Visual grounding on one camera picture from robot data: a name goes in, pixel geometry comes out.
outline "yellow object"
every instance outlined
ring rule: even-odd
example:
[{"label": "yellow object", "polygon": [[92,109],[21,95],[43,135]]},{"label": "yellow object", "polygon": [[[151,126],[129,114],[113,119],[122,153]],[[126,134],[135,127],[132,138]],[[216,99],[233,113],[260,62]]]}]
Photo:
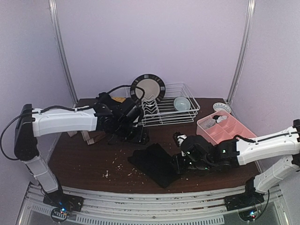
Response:
[{"label": "yellow object", "polygon": [[124,102],[125,101],[125,97],[112,97],[113,100],[117,101],[117,102]]}]

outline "pink organizer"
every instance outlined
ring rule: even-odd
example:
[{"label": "pink organizer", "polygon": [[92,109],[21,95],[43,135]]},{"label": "pink organizer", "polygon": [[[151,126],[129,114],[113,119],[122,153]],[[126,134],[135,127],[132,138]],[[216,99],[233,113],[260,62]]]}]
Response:
[{"label": "pink organizer", "polygon": [[[208,118],[213,118],[215,115],[227,116],[228,118],[218,124],[215,124],[207,130],[202,129],[202,127],[199,126],[199,124]],[[247,127],[245,127],[241,122],[225,111],[218,111],[198,120],[196,133],[204,137],[213,145],[219,144],[224,140],[232,139],[235,135],[241,135],[246,138],[256,137],[256,135],[253,134]]]}]

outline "white wire dish rack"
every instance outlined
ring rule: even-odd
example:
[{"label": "white wire dish rack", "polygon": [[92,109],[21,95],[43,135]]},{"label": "white wire dish rack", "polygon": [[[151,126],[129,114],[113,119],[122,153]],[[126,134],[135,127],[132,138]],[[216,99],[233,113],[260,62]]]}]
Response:
[{"label": "white wire dish rack", "polygon": [[[167,84],[165,87],[165,96],[160,102],[155,100],[154,95],[142,100],[144,118],[139,125],[150,127],[157,125],[189,123],[194,121],[200,106],[188,87],[183,83]],[[127,97],[130,97],[129,88],[126,93]],[[191,103],[190,109],[177,111],[173,104],[177,97],[185,97],[188,99]]]}]

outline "white wall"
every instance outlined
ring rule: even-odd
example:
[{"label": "white wall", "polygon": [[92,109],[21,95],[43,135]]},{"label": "white wall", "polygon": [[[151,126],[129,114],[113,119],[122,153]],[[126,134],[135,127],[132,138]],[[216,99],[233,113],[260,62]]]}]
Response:
[{"label": "white wall", "polygon": [[[0,4],[0,130],[22,106],[72,105],[60,62],[47,0],[6,0]],[[13,154],[15,125],[4,136],[3,147]],[[55,135],[40,138],[44,157]],[[0,154],[0,221],[14,225],[31,176],[21,162]]]},{"label": "white wall", "polygon": [[[300,119],[300,1],[257,0],[233,109],[257,135]],[[267,169],[276,159],[263,160]],[[300,173],[280,184],[292,224],[300,224]]]},{"label": "white wall", "polygon": [[150,73],[197,97],[226,98],[247,0],[58,0],[67,60],[80,98]]}]

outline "wooden table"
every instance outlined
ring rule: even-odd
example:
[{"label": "wooden table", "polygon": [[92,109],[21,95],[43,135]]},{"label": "wooden table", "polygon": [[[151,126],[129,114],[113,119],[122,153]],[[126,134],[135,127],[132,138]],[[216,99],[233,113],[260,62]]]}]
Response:
[{"label": "wooden table", "polygon": [[[159,143],[170,155],[179,153],[173,134],[180,131],[195,135],[196,121],[213,113],[212,105],[215,102],[224,102],[219,98],[198,98],[197,101],[201,109],[194,123],[149,127],[150,142],[147,146]],[[80,105],[93,102],[94,99],[81,99]],[[230,172],[216,172],[202,177],[189,172],[163,189],[127,161],[134,150],[144,149],[144,145],[127,142],[108,145],[107,142],[108,138],[105,138],[88,146],[80,133],[72,138],[63,133],[51,156],[49,167],[63,186],[116,193],[186,193],[234,188],[244,185],[249,178],[259,173],[255,163]]]}]

